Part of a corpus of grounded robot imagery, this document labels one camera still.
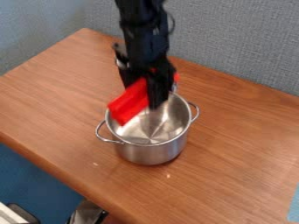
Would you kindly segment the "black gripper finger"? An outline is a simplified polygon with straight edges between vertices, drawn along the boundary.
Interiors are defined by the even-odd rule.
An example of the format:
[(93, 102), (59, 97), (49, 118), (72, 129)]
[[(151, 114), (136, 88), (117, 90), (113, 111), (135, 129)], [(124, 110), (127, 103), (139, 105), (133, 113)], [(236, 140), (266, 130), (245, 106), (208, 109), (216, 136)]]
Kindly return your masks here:
[(168, 100), (173, 89), (175, 68), (172, 66), (151, 68), (145, 76), (149, 109), (157, 109)]
[(132, 72), (128, 63), (121, 59), (116, 59), (116, 67), (124, 87), (128, 88), (136, 81), (135, 73)]

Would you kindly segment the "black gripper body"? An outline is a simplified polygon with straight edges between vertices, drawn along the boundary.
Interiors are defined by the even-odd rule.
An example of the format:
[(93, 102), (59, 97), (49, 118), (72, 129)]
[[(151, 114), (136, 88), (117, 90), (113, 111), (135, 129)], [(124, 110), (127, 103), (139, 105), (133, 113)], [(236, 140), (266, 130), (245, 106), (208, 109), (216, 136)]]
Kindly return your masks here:
[(120, 26), (124, 43), (112, 45), (116, 59), (128, 63), (137, 75), (148, 74), (151, 68), (173, 67), (167, 59), (169, 29), (167, 25)]

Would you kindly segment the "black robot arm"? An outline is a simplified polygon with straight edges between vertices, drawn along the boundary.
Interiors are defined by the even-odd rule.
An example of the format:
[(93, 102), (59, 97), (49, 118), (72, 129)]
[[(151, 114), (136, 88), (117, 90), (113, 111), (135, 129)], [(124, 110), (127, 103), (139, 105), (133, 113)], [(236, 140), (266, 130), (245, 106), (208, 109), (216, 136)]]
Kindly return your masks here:
[(116, 66), (128, 88), (139, 78), (145, 79), (149, 109), (156, 109), (173, 90), (176, 69), (168, 60), (168, 13), (164, 0), (115, 0), (124, 43), (115, 43)]

